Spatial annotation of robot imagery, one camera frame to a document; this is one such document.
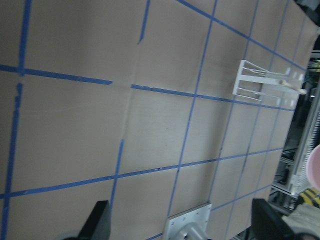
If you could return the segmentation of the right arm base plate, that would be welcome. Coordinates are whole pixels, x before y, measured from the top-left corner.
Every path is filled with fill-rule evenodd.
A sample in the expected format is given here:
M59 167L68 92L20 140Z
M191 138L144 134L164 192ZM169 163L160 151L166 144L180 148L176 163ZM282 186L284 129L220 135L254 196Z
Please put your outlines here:
M163 240L211 240L207 226L212 204L204 203L167 218Z

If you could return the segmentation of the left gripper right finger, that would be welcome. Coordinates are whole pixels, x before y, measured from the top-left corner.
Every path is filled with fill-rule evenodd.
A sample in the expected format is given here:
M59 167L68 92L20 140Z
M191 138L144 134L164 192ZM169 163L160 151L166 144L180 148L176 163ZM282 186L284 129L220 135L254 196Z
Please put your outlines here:
M263 198L251 203L251 229L257 240L318 240L320 237L303 227L289 226Z

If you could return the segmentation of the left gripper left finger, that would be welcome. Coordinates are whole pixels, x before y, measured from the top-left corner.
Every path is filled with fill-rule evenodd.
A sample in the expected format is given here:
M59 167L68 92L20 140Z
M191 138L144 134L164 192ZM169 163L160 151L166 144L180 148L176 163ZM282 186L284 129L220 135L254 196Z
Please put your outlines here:
M97 201L77 235L63 235L58 240L109 240L111 206L108 200Z

